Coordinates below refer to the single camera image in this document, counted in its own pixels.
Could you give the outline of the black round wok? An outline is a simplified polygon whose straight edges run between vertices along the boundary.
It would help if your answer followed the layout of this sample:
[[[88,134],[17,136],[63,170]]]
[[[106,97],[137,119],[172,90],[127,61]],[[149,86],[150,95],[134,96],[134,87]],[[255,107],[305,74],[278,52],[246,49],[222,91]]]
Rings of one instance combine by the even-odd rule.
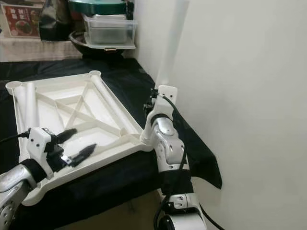
[[[74,31],[70,33],[71,44],[83,55],[83,59],[114,60],[123,59],[125,49],[105,50],[90,48],[85,43],[84,32]]]

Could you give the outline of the black plastic bag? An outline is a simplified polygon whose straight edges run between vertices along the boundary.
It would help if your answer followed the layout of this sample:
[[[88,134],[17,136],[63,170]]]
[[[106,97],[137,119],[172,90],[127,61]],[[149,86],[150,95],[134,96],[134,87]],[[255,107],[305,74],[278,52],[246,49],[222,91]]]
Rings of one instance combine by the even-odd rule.
[[[68,40],[74,31],[68,0],[45,0],[39,21],[40,40]]]

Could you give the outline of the white plastic children table top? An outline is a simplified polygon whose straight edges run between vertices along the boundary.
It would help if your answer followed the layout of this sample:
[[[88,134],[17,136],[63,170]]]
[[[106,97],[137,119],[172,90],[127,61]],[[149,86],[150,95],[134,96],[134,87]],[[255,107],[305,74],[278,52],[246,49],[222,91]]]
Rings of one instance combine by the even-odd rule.
[[[19,85],[25,87],[29,82],[35,84],[39,127],[48,128],[53,134],[59,134],[71,128],[76,128],[78,131],[70,140],[61,145],[64,148],[64,155],[71,157],[88,145],[97,144],[97,146],[95,152],[79,166],[64,167],[54,173],[53,177],[44,178],[25,197],[23,205],[33,206],[48,191],[134,152],[149,151],[150,147],[140,140],[142,127],[124,105],[120,107],[123,107],[125,115],[129,114],[132,117],[131,122],[140,131],[140,134],[128,134],[116,124],[117,118],[110,113],[109,105],[90,81],[89,72],[43,80],[10,81],[7,83],[6,89],[14,102],[18,132],[22,131],[21,118],[13,90]]]

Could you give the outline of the clear plastic storage container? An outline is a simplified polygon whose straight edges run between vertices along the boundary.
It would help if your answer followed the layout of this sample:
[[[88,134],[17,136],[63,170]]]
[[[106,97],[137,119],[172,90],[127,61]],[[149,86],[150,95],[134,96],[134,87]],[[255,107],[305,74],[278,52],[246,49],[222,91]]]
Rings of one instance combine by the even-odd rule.
[[[83,14],[85,43],[96,49],[135,49],[134,37],[138,22],[128,20],[125,15]]]

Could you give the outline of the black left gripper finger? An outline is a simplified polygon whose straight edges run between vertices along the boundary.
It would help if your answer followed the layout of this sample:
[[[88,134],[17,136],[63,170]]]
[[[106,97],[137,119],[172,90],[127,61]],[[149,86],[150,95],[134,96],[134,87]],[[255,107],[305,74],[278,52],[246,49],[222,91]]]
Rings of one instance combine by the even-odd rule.
[[[84,160],[89,158],[96,149],[97,144],[91,144],[84,147],[81,151],[79,151],[76,155],[70,157],[69,165],[71,167],[77,167],[81,164]]]
[[[72,136],[74,136],[77,132],[78,131],[76,128],[66,129],[63,132],[60,132],[56,135],[56,143],[63,144],[67,140],[70,140],[70,138],[72,138]]]

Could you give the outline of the green round pot lid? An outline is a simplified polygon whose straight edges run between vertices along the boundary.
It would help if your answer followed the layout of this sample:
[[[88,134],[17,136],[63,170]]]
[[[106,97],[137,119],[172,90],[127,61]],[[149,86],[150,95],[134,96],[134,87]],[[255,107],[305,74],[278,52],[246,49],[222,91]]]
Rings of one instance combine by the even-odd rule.
[[[72,11],[85,15],[116,15],[126,13],[124,0],[69,0]]]

